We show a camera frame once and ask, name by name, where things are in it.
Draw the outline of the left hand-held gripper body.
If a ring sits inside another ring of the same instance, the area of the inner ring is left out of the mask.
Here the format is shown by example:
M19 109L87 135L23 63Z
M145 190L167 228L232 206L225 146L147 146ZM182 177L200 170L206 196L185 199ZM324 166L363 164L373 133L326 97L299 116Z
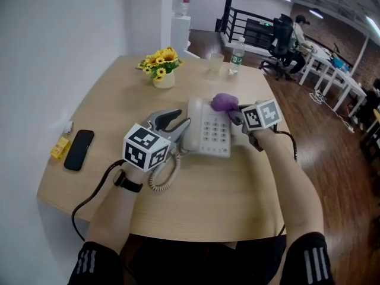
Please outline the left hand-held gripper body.
M156 129L158 111L150 114L140 124L136 123L123 139L123 159L142 171L148 171L164 162L175 145L170 132Z

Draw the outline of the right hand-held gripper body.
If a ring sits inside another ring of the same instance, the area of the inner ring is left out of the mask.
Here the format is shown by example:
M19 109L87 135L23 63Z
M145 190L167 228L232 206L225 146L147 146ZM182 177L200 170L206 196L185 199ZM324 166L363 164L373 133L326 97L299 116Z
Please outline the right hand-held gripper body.
M282 121L282 112L276 99L264 100L251 105L239 105L239 109L237 118L242 124L242 133L246 135L252 131L274 129Z

